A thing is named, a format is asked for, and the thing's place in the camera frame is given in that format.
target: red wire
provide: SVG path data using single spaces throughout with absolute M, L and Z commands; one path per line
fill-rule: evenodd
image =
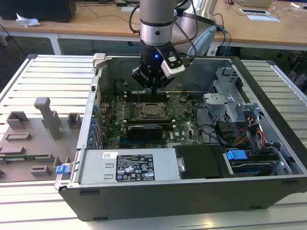
M 238 135 L 239 135 L 239 133 L 242 132 L 242 131 L 244 131 L 244 129 L 240 129 L 240 130 L 237 132 L 237 134 L 236 134 L 236 140 L 238 140 Z

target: robotic arm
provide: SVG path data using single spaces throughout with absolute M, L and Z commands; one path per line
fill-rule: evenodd
M 182 18 L 176 19 L 177 0 L 140 0 L 141 61 L 139 66 L 132 71 L 132 77 L 155 94 L 157 89 L 167 86 L 175 77 L 184 72 L 191 60 L 189 57 L 180 58 L 171 40 L 186 40 L 179 29 L 180 25 L 180 28 L 187 31 L 188 37 L 193 37 L 191 33 L 195 34 L 197 31 L 202 33 L 204 30 L 207 31 L 208 27 L 211 28 L 214 25 L 212 12 L 216 2 L 217 0 L 193 0 L 196 18 L 192 5 L 184 12 Z M 178 20 L 176 26 L 174 26 L 174 20 Z M 200 29 L 196 28 L 195 20 L 201 22 Z M 201 43 L 205 42 L 210 45 L 215 31 L 210 38 L 205 36 Z M 194 36 L 195 39 L 199 40 L 200 35 Z M 187 42 L 189 41 L 186 40 L 182 44 L 175 43 L 180 44 L 181 52 L 188 54 L 187 47 L 190 45 L 187 45 Z

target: slotted metal table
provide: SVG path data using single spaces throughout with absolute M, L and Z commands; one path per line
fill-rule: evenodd
M 26 59 L 0 94 L 0 138 L 11 111 L 27 117 L 41 117 L 33 104 L 36 97 L 50 97 L 51 109 L 60 117 L 84 113 L 93 74 L 92 56 L 38 55 Z M 274 64 L 244 60 L 290 127 L 307 147 L 307 97 Z M 244 88 L 247 97 L 252 96 Z M 307 228 L 307 193 L 293 194 L 267 210 L 211 213 L 189 216 L 82 222 L 57 193 L 54 181 L 0 184 L 0 229 L 41 230 L 76 228 L 83 230 L 196 230 L 262 229 L 301 230 Z

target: warning label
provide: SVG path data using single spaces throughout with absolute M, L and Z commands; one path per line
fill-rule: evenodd
M 117 156 L 116 180 L 128 181 L 154 181 L 154 160 L 148 155 Z

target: blue connector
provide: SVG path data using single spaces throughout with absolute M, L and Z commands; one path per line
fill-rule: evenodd
M 93 145 L 93 141 L 92 140 L 88 140 L 87 141 L 87 146 L 91 147 Z
M 56 169 L 56 174 L 57 175 L 67 175 L 68 174 L 68 168 L 69 166 L 68 165 L 59 165 Z
M 248 159 L 244 150 L 231 149 L 226 154 L 229 160 L 247 160 Z
M 95 126 L 95 125 L 93 125 L 93 124 L 91 124 L 91 125 L 90 125 L 90 130 L 91 130 L 91 131 L 94 131 L 94 130 L 95 130 L 95 128 L 96 128 L 96 126 Z

